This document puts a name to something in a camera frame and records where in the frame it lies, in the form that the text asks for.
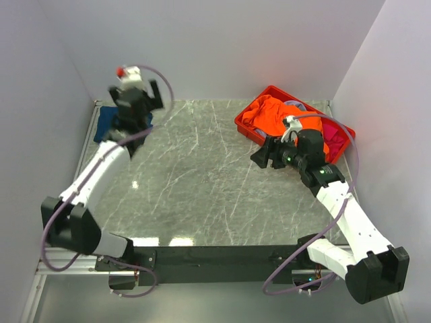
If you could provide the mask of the blue mickey t shirt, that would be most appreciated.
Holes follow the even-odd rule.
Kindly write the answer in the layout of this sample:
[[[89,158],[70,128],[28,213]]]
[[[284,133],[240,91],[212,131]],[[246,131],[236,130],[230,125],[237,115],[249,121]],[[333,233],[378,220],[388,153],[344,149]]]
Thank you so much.
[[[128,135],[125,131],[118,129],[117,112],[118,109],[114,106],[101,107],[96,126],[96,134],[94,135],[94,142],[114,141],[124,146],[136,141],[145,140],[145,137],[151,131],[152,124],[150,128],[144,131],[134,135]]]

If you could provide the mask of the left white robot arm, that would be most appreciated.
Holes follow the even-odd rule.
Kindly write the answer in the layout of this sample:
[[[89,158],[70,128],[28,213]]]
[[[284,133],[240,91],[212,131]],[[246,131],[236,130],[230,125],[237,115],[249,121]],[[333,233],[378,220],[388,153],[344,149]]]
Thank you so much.
[[[121,271],[133,266],[133,241],[102,229],[92,213],[116,173],[144,144],[153,128],[152,112],[164,107],[156,80],[150,80],[150,86],[152,95],[136,85],[110,87],[118,111],[95,156],[69,188],[41,204],[44,262],[48,260],[45,247],[50,244],[77,254],[108,256]]]

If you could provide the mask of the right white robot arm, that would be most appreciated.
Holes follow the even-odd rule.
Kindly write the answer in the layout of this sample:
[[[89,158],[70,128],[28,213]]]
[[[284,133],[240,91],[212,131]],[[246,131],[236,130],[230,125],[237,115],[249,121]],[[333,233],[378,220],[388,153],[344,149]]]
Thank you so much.
[[[342,278],[360,304],[403,290],[409,254],[403,247],[394,247],[377,230],[352,194],[353,185],[346,182],[336,165],[327,163],[319,131],[301,130],[295,139],[267,137],[251,160],[260,168],[296,168],[302,183],[332,216],[328,227],[338,226],[350,246],[349,252],[338,248],[323,231],[305,237],[264,282],[265,294],[270,294],[268,285],[293,260],[302,268],[320,264],[329,269],[329,278]]]

